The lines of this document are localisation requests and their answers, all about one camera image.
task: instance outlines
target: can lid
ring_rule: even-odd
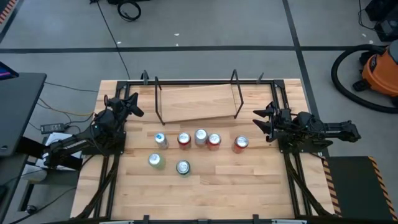
[[[209,142],[212,144],[219,144],[221,142],[221,136],[219,134],[209,135]]]
[[[182,160],[177,163],[176,168],[177,168],[178,173],[186,174],[187,172],[189,172],[190,165],[189,165],[188,161]]]
[[[207,138],[207,132],[203,129],[199,129],[195,132],[195,136],[197,139],[206,139]]]
[[[249,144],[249,140],[245,136],[238,136],[235,140],[235,143],[239,147],[246,147]]]
[[[188,133],[181,133],[181,134],[178,136],[178,141],[179,141],[180,143],[187,143],[187,142],[189,142],[189,140],[191,140],[191,137],[189,136]]]
[[[152,165],[157,165],[160,162],[160,156],[158,153],[153,153],[149,156],[149,163]]]
[[[163,133],[157,133],[155,134],[155,141],[158,143],[162,143],[166,137],[164,136]]]

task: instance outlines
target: black metal frame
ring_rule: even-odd
[[[280,89],[280,92],[282,94],[282,101],[283,101],[283,107],[284,108],[289,108],[289,103],[287,101],[287,95],[286,95],[286,90],[285,90],[285,85],[283,80],[261,80],[259,79],[250,79],[250,80],[239,80],[238,74],[236,70],[233,71],[232,77],[230,80],[162,80],[159,81],[157,77],[155,77],[154,80],[149,80],[147,73],[143,75],[142,78],[144,81],[136,80],[136,81],[119,81],[117,84],[117,89],[116,89],[116,96],[120,95],[121,89],[124,89],[124,98],[127,98],[130,95],[130,88],[135,85],[154,85],[155,86],[155,109],[156,113],[160,119],[160,122],[164,125],[164,122],[162,121],[162,118],[160,114],[158,113],[158,107],[157,107],[157,87],[161,90],[162,85],[221,85],[221,84],[237,84],[238,90],[239,90],[239,96],[241,98],[241,106],[239,107],[235,118],[237,117],[238,113],[240,112],[242,106],[243,106],[243,96],[241,92],[241,87],[240,84],[243,85],[270,85],[271,87],[271,93],[272,93],[272,98],[275,102],[276,107],[279,109],[279,101],[278,101],[278,96],[277,96],[277,88]],[[298,170],[298,174],[301,178],[301,180],[305,183],[304,176],[303,176],[303,168],[300,160],[299,155],[294,155],[295,161],[296,161],[296,166]],[[289,159],[290,161],[290,155],[284,153],[284,158],[285,161]],[[103,161],[103,166],[101,170],[101,177],[99,180],[99,186],[103,185],[105,181],[105,176],[106,176],[106,171],[108,169],[108,163],[109,163],[109,158],[105,157]],[[119,156],[114,157],[114,164],[113,166],[116,165],[116,169],[119,164]],[[116,186],[116,178],[117,178],[117,170],[116,174],[114,175],[114,179],[111,182],[110,188],[109,188],[109,195],[108,195],[108,203],[106,205],[106,217],[107,219],[111,219],[111,213],[112,213],[112,206],[113,206],[113,199],[114,199],[114,191],[115,191],[115,186]],[[299,210],[299,203],[297,199],[297,193],[295,190],[295,184],[293,178],[287,174],[287,178],[289,181],[289,189],[290,189],[290,196],[292,198],[292,207],[294,211],[295,217],[299,217],[300,210]],[[303,195],[304,202],[305,202],[305,211],[307,215],[312,215],[311,213],[311,207],[309,205],[309,202],[306,198],[306,196]],[[95,212],[94,212],[94,218],[100,218],[100,209],[101,209],[101,201],[97,203],[95,207]],[[149,216],[145,216],[143,220],[134,220],[134,223],[148,223]],[[161,223],[208,223],[209,220],[156,220],[156,222],[161,222]],[[270,223],[271,219],[259,219],[258,215],[253,215],[252,220],[212,220],[212,223]]]
[[[144,70],[144,73],[142,73],[142,75],[141,75],[141,79],[144,80],[144,85],[150,85],[148,78],[149,78],[148,73]],[[186,81],[181,81],[181,82],[184,82],[184,83],[179,83],[179,84],[183,84],[183,85],[195,85],[196,84],[196,83],[186,83]],[[165,85],[179,85],[179,84],[165,83]],[[217,83],[201,83],[198,85],[208,85],[208,84],[217,85]],[[231,79],[229,82],[225,81],[225,83],[220,83],[220,84],[236,84],[238,86],[239,97],[241,99],[241,105],[239,106],[238,110],[236,111],[236,114],[234,115],[234,119],[236,119],[238,117],[239,112],[242,109],[243,104],[244,104],[241,85],[239,84],[239,78],[238,78],[238,73],[237,73],[236,69],[233,70]],[[157,77],[155,77],[154,85],[155,85],[155,112],[156,112],[156,115],[159,118],[160,122],[162,123],[162,125],[165,125],[164,121],[162,120],[162,116],[159,114],[159,106],[158,106],[158,100],[157,100],[157,95],[158,95],[157,87],[159,87],[159,90],[162,91],[162,86],[159,84],[159,79]]]

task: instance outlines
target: wooden board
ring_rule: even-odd
[[[288,79],[285,85],[292,112],[307,111],[300,80]],[[104,108],[104,94],[113,96],[115,87],[116,81],[101,82],[96,112]],[[252,119],[260,118],[252,111],[265,108],[272,100],[271,89],[268,85],[241,85],[241,88],[245,104],[237,119],[201,119],[162,126],[154,109],[153,86],[132,87],[130,92],[139,93],[138,105],[145,115],[127,119],[126,150],[119,165],[113,219],[142,220],[144,215],[154,220],[251,219],[253,214],[259,214],[260,218],[294,217],[285,164],[277,142],[266,142],[265,135],[252,123]],[[239,98],[237,87],[232,89],[234,97]],[[195,145],[189,151],[178,148],[178,133],[186,131],[193,135],[198,128],[221,135],[219,151],[211,152]],[[169,139],[170,148],[165,151],[158,149],[154,141],[158,131],[163,131]],[[242,154],[235,154],[231,146],[239,134],[248,137],[249,147]],[[154,170],[148,165],[147,158],[154,152],[165,157],[165,170]],[[308,188],[323,207],[333,213],[321,160],[309,154],[302,154],[301,158]],[[175,171],[175,164],[181,159],[191,163],[192,174],[188,178],[180,177]],[[71,217],[78,215],[94,195],[101,162],[102,157],[95,156],[80,172]],[[303,213],[298,188],[297,192]],[[102,214],[107,198],[103,199]]]
[[[160,113],[164,122],[217,118],[236,114],[230,84],[162,90],[161,94]]]

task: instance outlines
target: silver can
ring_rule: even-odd
[[[195,144],[198,147],[206,146],[207,137],[207,132],[204,129],[198,129],[197,131],[195,131]]]
[[[237,154],[242,153],[249,145],[249,140],[245,136],[238,136],[235,139],[233,151]]]
[[[162,155],[158,153],[153,153],[148,158],[148,163],[155,169],[162,170],[166,165],[166,160],[163,158]]]
[[[180,133],[177,141],[180,149],[188,150],[191,148],[191,136],[188,133]]]
[[[219,134],[211,134],[207,140],[207,148],[210,151],[216,151],[220,148],[221,136]]]
[[[175,166],[178,174],[183,177],[187,177],[191,173],[191,165],[186,160],[181,160]]]
[[[159,149],[167,149],[169,147],[169,142],[164,133],[155,134],[155,142]]]

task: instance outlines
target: concrete floor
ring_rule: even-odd
[[[363,7],[368,2],[363,0]],[[292,23],[288,23],[285,13],[287,3],[297,31],[296,46],[290,32]],[[20,9],[0,42],[0,61],[18,72],[44,72],[48,82],[90,90],[97,90],[100,80],[127,78],[118,54],[101,49],[114,47],[114,43],[96,4],[88,4],[88,0],[35,0],[19,1],[19,4]],[[394,175],[398,160],[396,115],[363,108],[334,89],[330,68],[340,51],[303,51],[301,65],[295,51],[298,44],[301,47],[381,44],[375,32],[358,25],[357,0],[151,0],[139,3],[142,17],[132,23],[118,16],[116,6],[106,1],[100,4],[119,46],[132,47],[121,54],[132,79],[138,79],[144,69],[151,78],[155,75],[159,78],[228,78],[234,68],[240,78],[256,78],[262,72],[264,78],[309,78],[321,119],[329,122],[351,119],[363,137],[355,144],[335,141],[329,148],[330,154],[375,157],[398,208],[398,191],[395,190],[398,179]],[[366,14],[363,22],[371,24]],[[179,47],[210,46],[214,50],[164,51],[160,48],[177,44]],[[242,50],[223,47],[234,45],[244,47]],[[251,46],[262,48],[254,50]],[[96,50],[85,52],[79,48]],[[36,49],[44,53],[5,53],[16,53],[17,49],[25,52]],[[74,53],[65,53],[65,49]],[[340,77],[347,85],[358,77],[357,58],[355,55],[347,58],[340,68]],[[371,93],[363,96],[375,102],[386,102],[383,96]],[[94,108],[96,94],[46,85],[41,97],[53,107],[88,113]],[[30,120],[36,126],[67,121],[64,114],[40,107],[36,107]],[[25,136],[37,141],[43,137],[30,126]],[[37,187],[30,204],[44,205],[67,188]],[[67,219],[72,195],[73,192],[69,192],[22,223]],[[24,216],[15,209],[15,205],[11,207],[5,223]]]

